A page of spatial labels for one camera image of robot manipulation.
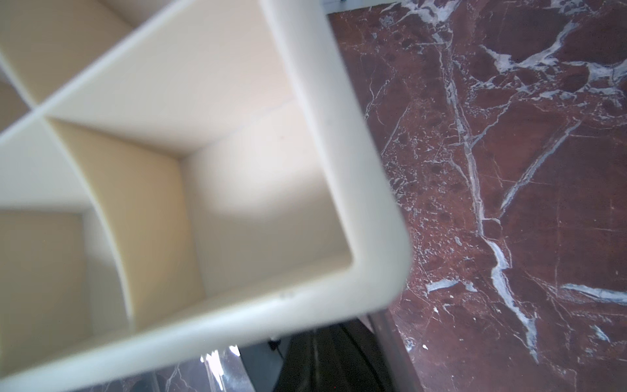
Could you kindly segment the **beige drawer organizer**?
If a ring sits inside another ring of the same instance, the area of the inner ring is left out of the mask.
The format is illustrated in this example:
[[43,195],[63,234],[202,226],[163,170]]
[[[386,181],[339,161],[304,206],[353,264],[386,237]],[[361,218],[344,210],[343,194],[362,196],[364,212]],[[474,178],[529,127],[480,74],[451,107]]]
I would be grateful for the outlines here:
[[382,310],[411,263],[320,1],[2,2],[2,390]]

